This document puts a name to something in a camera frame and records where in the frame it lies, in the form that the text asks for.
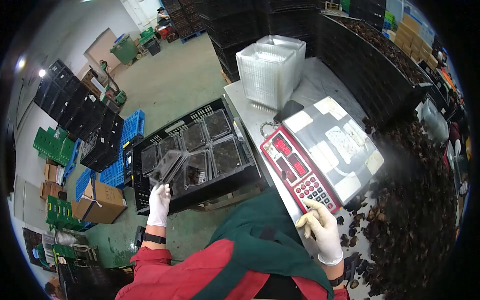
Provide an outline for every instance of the red digital readout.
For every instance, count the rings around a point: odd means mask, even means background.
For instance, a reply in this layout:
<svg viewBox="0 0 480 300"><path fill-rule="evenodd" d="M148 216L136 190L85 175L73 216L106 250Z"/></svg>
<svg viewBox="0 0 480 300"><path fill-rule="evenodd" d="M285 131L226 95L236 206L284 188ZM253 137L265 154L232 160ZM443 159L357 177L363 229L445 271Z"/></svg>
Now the red digital readout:
<svg viewBox="0 0 480 300"><path fill-rule="evenodd" d="M289 156L290 153L292 153L292 149L290 148L290 146L285 143L285 141L280 137L279 134L274 138L274 145L275 148L277 148L283 153L283 155L285 155L285 157Z"/></svg>
<svg viewBox="0 0 480 300"><path fill-rule="evenodd" d="M307 174L306 167L302 164L302 162L300 162L297 154L294 153L289 158L287 158L287 160L293 166L293 168L300 177Z"/></svg>

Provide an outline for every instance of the red stool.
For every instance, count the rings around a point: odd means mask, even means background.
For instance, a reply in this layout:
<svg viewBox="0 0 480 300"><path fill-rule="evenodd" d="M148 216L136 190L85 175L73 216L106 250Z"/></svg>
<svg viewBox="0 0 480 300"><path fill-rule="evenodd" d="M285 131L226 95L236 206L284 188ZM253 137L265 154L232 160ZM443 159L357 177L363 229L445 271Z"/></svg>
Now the red stool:
<svg viewBox="0 0 480 300"><path fill-rule="evenodd" d="M160 30L160 35L162 36L162 39L166 39L168 36L168 30L166 28Z"/></svg>

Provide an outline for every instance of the stainless steel table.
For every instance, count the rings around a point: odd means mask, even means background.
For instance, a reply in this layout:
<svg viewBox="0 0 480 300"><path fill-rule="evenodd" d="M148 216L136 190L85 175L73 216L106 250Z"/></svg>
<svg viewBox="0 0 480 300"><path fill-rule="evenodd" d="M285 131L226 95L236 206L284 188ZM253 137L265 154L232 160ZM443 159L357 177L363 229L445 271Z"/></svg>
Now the stainless steel table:
<svg viewBox="0 0 480 300"><path fill-rule="evenodd" d="M280 177L275 173L273 168L268 163L268 160L260 150L260 144L264 141L263 136L260 134L260 125L265 121L273 122L273 117L277 112L248 100L243 92L241 81L229 84L225 86L224 89L226 92L227 101L231 101L235 110L238 112L248 137L253 144L252 151L255 155L262 176L265 177L270 186L276 186L278 193L280 194L283 203L287 208L290 217L292 218L292 221L296 222L303 213L291 196L290 192L283 184ZM331 96L333 99L335 99L335 101L337 101L362 127L361 120L366 116L366 114L348 89L321 61L317 60L316 58L306 59L303 71L303 79L297 89L293 92L291 99L304 105L304 107L307 107L325 98L326 96ZM264 131L266 134L269 134L273 132L273 128L268 128L268 126L265 126ZM368 203L368 205L360 209L358 211L359 213L365 212L365 214L368 214L370 205L374 205L374 200L370 197L368 197L365 201ZM339 226L338 228L339 234L342 235L345 233L348 235L349 225L353 220L353 216L345 209L341 209L335 214L335 217L339 216L343 216L344 218L344 225ZM366 227L367 223L367 221L361 221L360 226ZM349 248L344 247L344 256L348 257L353 252L359 252L362 254L363 259L368 259L371 261L368 254L369 243L364 235L360 232L360 228L357 228L357 230L357 237L359 238L357 245ZM312 257L316 257L318 254L318 248L315 241L311 238L306 239L303 235L303 229L299 229L298 233L302 239L305 249ZM370 288L362 284L363 280L359 280L359 282L360 285L356 289L348 288L351 299L363 299L368 296L367 293ZM371 299L381 299L381 296L371 297Z"/></svg>

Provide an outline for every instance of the red scale display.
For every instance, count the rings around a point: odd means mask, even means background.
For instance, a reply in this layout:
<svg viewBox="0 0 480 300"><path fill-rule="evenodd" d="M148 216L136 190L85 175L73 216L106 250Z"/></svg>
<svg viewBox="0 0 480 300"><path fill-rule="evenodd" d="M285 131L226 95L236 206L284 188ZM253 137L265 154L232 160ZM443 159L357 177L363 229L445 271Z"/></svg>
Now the red scale display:
<svg viewBox="0 0 480 300"><path fill-rule="evenodd" d="M283 179L303 213L307 212L302 201L306 198L325 204L332 213L340 209L340 204L323 174L304 154L304 150L299 148L285 127L280 126L263 142L260 149Z"/></svg>

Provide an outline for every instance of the scale keypad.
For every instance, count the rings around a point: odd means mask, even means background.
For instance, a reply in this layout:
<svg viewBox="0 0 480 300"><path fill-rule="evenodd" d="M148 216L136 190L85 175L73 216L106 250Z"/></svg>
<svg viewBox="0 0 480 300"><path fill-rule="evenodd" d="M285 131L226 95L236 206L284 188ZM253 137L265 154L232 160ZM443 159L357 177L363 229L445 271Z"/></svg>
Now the scale keypad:
<svg viewBox="0 0 480 300"><path fill-rule="evenodd" d="M336 205L330 196L325 192L323 186L315 174L307 176L304 181L297 184L293 189L296 196L302 200L304 198L314 199L324 204L329 211L336 209Z"/></svg>

